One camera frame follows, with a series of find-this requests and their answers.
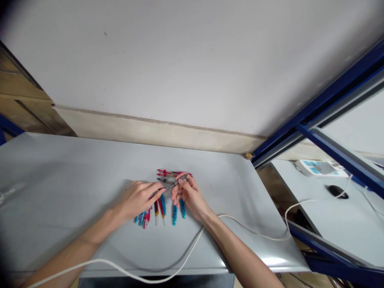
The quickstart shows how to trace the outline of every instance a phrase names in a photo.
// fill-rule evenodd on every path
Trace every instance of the white desk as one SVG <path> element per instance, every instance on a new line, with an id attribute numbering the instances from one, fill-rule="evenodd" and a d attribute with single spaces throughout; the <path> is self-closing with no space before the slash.
<path id="1" fill-rule="evenodd" d="M 373 265 L 384 266 L 384 217 L 376 214 L 360 193 L 364 188 L 352 181 L 347 191 L 349 199 L 333 199 L 325 185 L 345 189 L 348 179 L 310 178 L 290 161 L 273 160 L 272 165 L 298 202 L 329 199 L 300 205 L 317 234 Z M 384 200 L 376 193 L 366 194 L 384 214 Z"/>
<path id="2" fill-rule="evenodd" d="M 250 161 L 240 155 L 161 146 L 23 134 L 0 147 L 0 191 L 17 191 L 0 208 L 5 251 L 14 272 L 36 270 L 102 214 L 133 180 L 156 181 L 156 169 L 193 173 L 216 213 L 271 237 L 285 225 Z M 172 226 L 170 192 L 166 226 L 154 216 L 144 230 L 132 221 L 120 227 L 94 258 L 109 259 L 143 276 L 170 275 L 182 264 L 201 225 L 186 211 Z M 230 219 L 223 221 L 274 271 L 308 271 L 293 239 L 271 241 Z M 228 271 L 205 232 L 181 274 Z M 82 277 L 121 276 L 91 264 Z"/>

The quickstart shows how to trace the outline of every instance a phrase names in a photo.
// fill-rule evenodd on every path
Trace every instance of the black mouse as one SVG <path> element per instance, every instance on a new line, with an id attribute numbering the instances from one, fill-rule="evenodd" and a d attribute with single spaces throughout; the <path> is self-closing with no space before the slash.
<path id="1" fill-rule="evenodd" d="M 327 186 L 327 189 L 335 197 L 339 196 L 344 191 L 344 190 L 342 190 L 342 188 L 340 188 L 339 186 L 336 186 L 336 185 Z M 346 193 L 344 193 L 343 196 L 339 197 L 339 199 L 348 199 L 348 198 L 349 198 L 349 196 Z"/>

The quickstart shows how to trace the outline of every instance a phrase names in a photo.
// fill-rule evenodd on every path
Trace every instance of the cable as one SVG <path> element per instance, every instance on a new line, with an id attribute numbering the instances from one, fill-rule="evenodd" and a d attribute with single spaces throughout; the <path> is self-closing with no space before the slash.
<path id="1" fill-rule="evenodd" d="M 304 282 L 303 280 L 299 279 L 298 277 L 294 276 L 294 278 L 296 278 L 297 280 L 299 280 L 300 282 L 302 282 L 303 284 L 305 284 L 306 286 L 310 287 L 310 288 L 313 288 L 313 286 L 310 286 L 310 284 L 307 284 L 306 282 Z"/>
<path id="2" fill-rule="evenodd" d="M 298 206 L 298 205 L 300 205 L 302 203 L 317 202 L 317 201 L 323 201 L 323 200 L 331 200 L 331 199 L 339 198 L 339 197 L 343 196 L 347 192 L 347 190 L 348 190 L 348 188 L 350 186 L 351 178 L 352 178 L 352 175 L 349 177 L 348 184 L 347 184 L 347 187 L 344 190 L 344 192 L 342 192 L 340 195 L 338 195 L 336 197 L 327 198 L 327 199 L 317 199 L 317 200 L 304 200 L 304 201 L 301 201 L 301 202 L 299 202 L 297 204 L 294 204 L 294 205 L 290 206 L 286 210 L 286 212 L 285 212 L 286 230 L 283 233 L 283 235 L 284 235 L 288 231 L 288 235 L 286 237 L 283 237 L 283 238 L 271 238 L 271 237 L 265 236 L 265 235 L 263 235 L 263 234 L 261 234 L 259 232 L 256 232 L 256 231 L 252 230 L 251 228 L 247 227 L 246 225 L 242 224 L 237 219 L 235 219 L 235 218 L 233 218 L 232 216 L 229 216 L 229 215 L 221 214 L 221 215 L 218 215 L 218 217 L 228 217 L 228 218 L 231 218 L 232 220 L 236 221 L 240 226 L 244 227 L 246 230 L 248 230 L 248 231 L 250 231 L 252 233 L 255 233 L 255 234 L 259 235 L 259 236 L 262 236 L 264 238 L 267 238 L 267 239 L 270 239 L 270 240 L 273 240 L 273 241 L 284 241 L 284 240 L 287 240 L 287 239 L 291 238 L 291 233 L 289 231 L 288 220 L 287 220 L 287 213 L 288 213 L 288 211 L 290 209 L 292 209 L 293 207 L 296 207 L 296 206 Z M 187 263 L 189 256 L 191 256 L 192 251 L 194 250 L 194 248 L 195 248 L 195 246 L 196 246 L 196 244 L 197 244 L 201 234 L 203 233 L 203 231 L 204 231 L 204 226 L 200 229 L 199 233 L 197 234 L 196 240 L 194 241 L 194 243 L 192 245 L 192 248 L 189 251 L 188 256 L 185 258 L 185 260 L 184 260 L 183 264 L 181 265 L 181 267 L 173 275 L 168 276 L 167 278 L 163 278 L 163 279 L 159 279 L 159 280 L 144 279 L 144 278 L 142 278 L 140 276 L 136 276 L 134 274 L 131 274 L 131 273 L 127 272 L 126 270 L 124 270 L 123 268 L 121 268 L 120 266 L 118 266 L 117 264 L 115 264 L 115 263 L 113 263 L 113 262 L 111 262 L 109 260 L 106 260 L 106 259 L 94 259 L 94 260 L 89 260 L 87 262 L 80 263 L 80 264 L 78 264 L 76 266 L 70 267 L 70 268 L 68 268 L 66 270 L 63 270 L 61 272 L 58 272 L 58 273 L 56 273 L 56 274 L 54 274 L 54 275 L 52 275 L 50 277 L 47 277 L 47 278 L 45 278 L 45 279 L 43 279 L 43 280 L 41 280 L 41 281 L 31 285 L 31 286 L 28 286 L 28 288 L 35 288 L 35 287 L 40 286 L 40 285 L 42 285 L 42 284 L 44 284 L 44 283 L 46 283 L 46 282 L 48 282 L 48 281 L 50 281 L 50 280 L 52 280 L 52 279 L 54 279 L 56 277 L 59 277 L 59 276 L 65 274 L 65 273 L 68 273 L 68 272 L 70 272 L 72 270 L 75 270 L 77 268 L 80 268 L 80 267 L 88 265 L 88 264 L 98 263 L 98 262 L 99 263 L 102 262 L 102 263 L 108 264 L 108 265 L 112 266 L 113 268 L 115 268 L 115 269 L 119 270 L 120 272 L 122 272 L 124 275 L 129 276 L 129 277 L 131 277 L 131 278 L 133 278 L 135 280 L 147 283 L 147 284 L 160 284 L 160 283 L 164 283 L 164 282 L 167 282 L 168 280 L 172 279 L 174 276 L 176 276 L 182 270 L 182 268 Z"/>
<path id="3" fill-rule="evenodd" d="M 378 211 L 376 208 L 374 208 L 374 206 L 372 205 L 372 203 L 369 201 L 368 197 L 366 196 L 366 192 L 367 192 L 367 189 L 368 189 L 368 186 L 365 186 L 364 190 L 363 191 L 360 191 L 359 192 L 361 194 L 363 194 L 364 198 L 367 200 L 367 202 L 369 203 L 369 205 L 371 206 L 371 208 L 373 209 L 373 211 L 376 213 L 376 214 L 380 214 L 381 216 L 384 216 L 384 214 L 382 214 L 380 211 Z"/>

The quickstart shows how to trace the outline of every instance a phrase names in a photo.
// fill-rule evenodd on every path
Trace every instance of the gray table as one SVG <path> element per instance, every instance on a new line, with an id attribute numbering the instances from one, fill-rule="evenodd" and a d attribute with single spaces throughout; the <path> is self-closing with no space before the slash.
<path id="1" fill-rule="evenodd" d="M 285 225 L 250 161 L 240 155 L 44 134 L 23 134 L 0 147 L 0 191 L 15 190 L 0 208 L 2 239 L 12 271 L 36 270 L 79 235 L 133 180 L 155 181 L 158 168 L 193 173 L 218 214 L 229 214 L 271 237 Z M 182 264 L 201 225 L 187 210 L 172 226 L 146 230 L 128 221 L 95 254 L 137 275 L 170 275 Z M 223 221 L 274 272 L 308 271 L 293 239 L 283 242 Z M 181 274 L 227 272 L 226 260 L 205 232 Z M 82 277 L 121 276 L 91 264 Z"/>
<path id="2" fill-rule="evenodd" d="M 331 243 L 379 267 L 384 267 L 384 217 L 374 212 L 361 192 L 364 188 L 351 182 L 349 199 L 334 199 L 325 185 L 347 187 L 348 179 L 307 177 L 294 162 L 273 160 L 273 167 L 290 193 L 299 201 L 328 199 L 301 204 L 301 210 L 315 232 Z M 384 200 L 367 191 L 372 205 L 384 214 Z"/>

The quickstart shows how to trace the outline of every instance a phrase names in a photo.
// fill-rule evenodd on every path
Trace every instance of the finger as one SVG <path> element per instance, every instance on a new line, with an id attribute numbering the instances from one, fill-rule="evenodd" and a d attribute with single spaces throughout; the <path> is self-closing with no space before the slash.
<path id="1" fill-rule="evenodd" d="M 181 174 L 178 174 L 178 176 L 176 176 L 175 180 L 180 179 L 180 177 L 184 176 L 185 174 L 188 174 L 188 172 L 182 172 Z"/>
<path id="2" fill-rule="evenodd" d="M 161 188 L 163 188 L 163 184 L 161 184 L 160 182 L 153 182 L 153 183 L 150 183 L 150 185 L 147 188 L 143 189 L 143 192 L 145 194 L 151 195 L 153 192 Z"/>
<path id="3" fill-rule="evenodd" d="M 191 185 L 190 185 L 188 182 L 185 182 L 185 181 L 179 179 L 179 185 L 180 185 L 184 190 L 186 190 L 186 192 L 188 192 L 188 193 L 194 193 L 194 192 L 196 192 L 195 190 L 193 190 L 193 188 L 191 187 Z"/>
<path id="4" fill-rule="evenodd" d="M 180 199 L 182 199 L 182 194 L 177 194 L 176 195 L 176 204 L 174 204 L 174 205 L 176 205 L 177 206 L 177 208 L 180 208 Z"/>
<path id="5" fill-rule="evenodd" d="M 172 198 L 172 203 L 174 205 L 177 205 L 177 201 L 179 200 L 179 196 L 182 195 L 182 191 L 181 190 L 178 190 L 178 192 L 175 194 L 175 197 Z"/>
<path id="6" fill-rule="evenodd" d="M 190 186 L 192 188 L 197 187 L 196 180 L 194 178 L 192 178 L 189 174 L 188 174 L 188 176 L 185 179 L 187 180 L 187 182 L 190 184 Z"/>
<path id="7" fill-rule="evenodd" d="M 176 199 L 176 194 L 178 194 L 179 192 L 181 192 L 179 185 L 174 186 L 174 188 L 172 188 L 172 191 L 171 191 L 171 199 L 172 200 Z"/>
<path id="8" fill-rule="evenodd" d="M 162 189 L 160 189 L 152 198 L 150 198 L 149 200 L 148 200 L 148 204 L 151 206 L 152 204 L 154 204 L 154 202 L 156 202 L 159 198 L 160 198 L 160 196 L 161 196 L 161 194 L 163 194 L 164 192 L 165 192 L 165 190 L 166 190 L 166 188 L 162 188 Z"/>

